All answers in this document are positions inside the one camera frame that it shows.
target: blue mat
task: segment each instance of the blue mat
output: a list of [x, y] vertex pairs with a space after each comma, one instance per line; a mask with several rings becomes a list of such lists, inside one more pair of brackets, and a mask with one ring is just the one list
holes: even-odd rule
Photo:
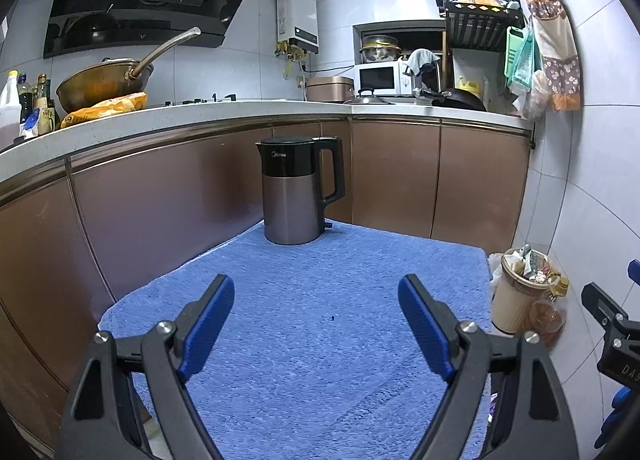
[[[219, 273], [236, 302], [187, 388], [225, 460], [409, 458], [446, 386], [402, 316], [405, 274], [459, 319], [490, 327], [481, 249], [343, 223], [302, 246], [272, 244], [258, 224], [130, 293], [99, 327], [146, 333]], [[151, 410], [144, 377], [135, 384]], [[479, 455], [487, 416], [484, 400], [463, 459]]]

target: electric kettle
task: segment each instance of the electric kettle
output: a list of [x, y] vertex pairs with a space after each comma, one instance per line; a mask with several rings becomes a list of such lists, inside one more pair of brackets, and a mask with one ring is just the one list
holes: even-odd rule
[[[270, 137], [256, 143], [262, 158], [264, 235], [281, 245], [306, 244], [330, 223], [324, 208], [344, 196], [342, 141], [338, 137]], [[321, 150], [330, 150], [334, 192], [322, 196]]]

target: pot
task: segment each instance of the pot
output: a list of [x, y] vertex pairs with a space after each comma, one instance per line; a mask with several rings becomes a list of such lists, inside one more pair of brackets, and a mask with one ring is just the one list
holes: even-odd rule
[[[363, 92], [371, 92], [371, 95], [362, 95]], [[374, 89], [361, 88], [358, 90], [358, 96], [345, 101], [346, 105], [390, 105], [389, 101], [386, 101], [382, 97], [373, 95]]]
[[362, 39], [362, 46], [398, 46], [398, 39], [393, 36], [387, 36], [386, 34], [371, 34], [370, 36], [365, 36]]
[[360, 53], [365, 63], [394, 62], [401, 52], [398, 39], [393, 36], [372, 34], [362, 39]]
[[172, 47], [199, 35], [200, 29], [194, 27], [165, 42], [142, 61], [107, 58], [102, 63], [81, 70], [66, 78], [56, 90], [60, 105], [70, 114], [101, 101], [142, 92], [154, 71], [151, 62]]
[[365, 63], [394, 62], [401, 52], [397, 46], [369, 46], [360, 49]]

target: kitchen counter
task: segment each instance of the kitchen counter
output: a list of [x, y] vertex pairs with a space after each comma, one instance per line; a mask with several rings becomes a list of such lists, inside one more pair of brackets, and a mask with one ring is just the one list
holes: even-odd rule
[[532, 123], [519, 117], [414, 105], [358, 105], [312, 103], [283, 100], [248, 100], [176, 105], [96, 119], [81, 125], [48, 133], [0, 153], [0, 187], [3, 182], [32, 168], [116, 141], [149, 133], [251, 117], [279, 115], [322, 116], [420, 116], [433, 119], [467, 121], [494, 127], [530, 130]]

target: robotic arm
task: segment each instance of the robotic arm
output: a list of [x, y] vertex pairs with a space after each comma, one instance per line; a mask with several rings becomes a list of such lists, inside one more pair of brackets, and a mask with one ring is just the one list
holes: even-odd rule
[[[402, 278], [398, 299], [428, 367], [447, 383], [411, 460], [460, 457], [492, 372], [499, 372], [502, 388], [481, 458], [578, 459], [560, 382], [536, 334], [508, 339], [487, 335], [472, 321], [458, 321], [415, 275]], [[136, 409], [132, 372], [146, 374], [175, 460], [223, 460], [185, 383], [204, 367], [233, 302], [233, 282], [219, 275], [175, 321], [124, 339], [96, 333], [66, 402], [56, 460], [154, 458]]]

